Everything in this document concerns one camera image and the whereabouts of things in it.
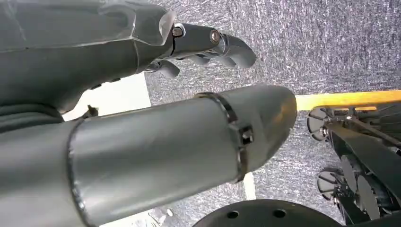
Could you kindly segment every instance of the metal clamp band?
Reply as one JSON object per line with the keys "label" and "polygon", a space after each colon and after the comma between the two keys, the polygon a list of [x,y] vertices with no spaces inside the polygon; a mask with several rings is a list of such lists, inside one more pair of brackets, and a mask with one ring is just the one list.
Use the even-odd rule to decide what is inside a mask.
{"label": "metal clamp band", "polygon": [[253,142],[252,126],[241,126],[238,123],[238,116],[231,107],[230,103],[221,95],[213,92],[202,92],[195,95],[194,98],[208,98],[217,103],[227,117],[229,128],[233,134],[233,140],[237,143],[237,165],[238,176],[233,183],[242,181],[245,174],[248,173],[248,152],[246,146]]}

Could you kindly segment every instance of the black wheel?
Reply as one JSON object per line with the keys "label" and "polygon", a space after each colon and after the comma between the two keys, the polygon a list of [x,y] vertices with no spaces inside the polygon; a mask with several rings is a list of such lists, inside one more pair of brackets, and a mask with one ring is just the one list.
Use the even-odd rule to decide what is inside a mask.
{"label": "black wheel", "polygon": [[328,119],[330,114],[330,110],[324,107],[317,107],[309,112],[306,125],[308,126],[309,133],[315,140],[326,140],[327,135],[324,131],[323,125],[324,120]]}
{"label": "black wheel", "polygon": [[344,175],[339,169],[325,168],[317,176],[317,189],[323,198],[331,201],[333,199],[334,190],[343,183],[343,181]]}

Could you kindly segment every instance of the mounting hole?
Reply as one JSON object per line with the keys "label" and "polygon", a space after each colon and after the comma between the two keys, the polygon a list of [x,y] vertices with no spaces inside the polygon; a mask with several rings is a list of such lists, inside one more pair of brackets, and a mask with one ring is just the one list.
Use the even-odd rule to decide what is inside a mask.
{"label": "mounting hole", "polygon": [[238,211],[232,211],[230,213],[227,214],[227,218],[228,219],[235,219],[237,218],[239,215]]}
{"label": "mounting hole", "polygon": [[286,216],[286,211],[285,210],[275,210],[273,211],[273,216],[275,216],[276,218],[283,218]]}

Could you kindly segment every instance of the gray metal cylinder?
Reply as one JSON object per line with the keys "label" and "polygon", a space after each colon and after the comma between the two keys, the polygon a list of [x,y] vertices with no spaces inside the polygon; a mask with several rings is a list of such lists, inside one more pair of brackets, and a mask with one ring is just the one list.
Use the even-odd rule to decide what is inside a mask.
{"label": "gray metal cylinder", "polygon": [[[279,86],[221,94],[250,125],[247,171],[261,167],[296,119],[294,94]],[[76,196],[99,226],[238,177],[238,147],[222,106],[207,98],[89,118],[70,143]]]}
{"label": "gray metal cylinder", "polygon": [[0,134],[2,227],[84,227],[71,191],[67,162],[79,122]]}

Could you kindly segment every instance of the yellow bar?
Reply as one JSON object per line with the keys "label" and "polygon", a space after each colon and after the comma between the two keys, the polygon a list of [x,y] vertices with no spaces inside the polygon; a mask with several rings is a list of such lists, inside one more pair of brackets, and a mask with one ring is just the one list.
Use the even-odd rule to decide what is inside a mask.
{"label": "yellow bar", "polygon": [[401,102],[401,90],[296,96],[299,111],[312,110],[322,105],[369,107],[369,105],[392,102]]}

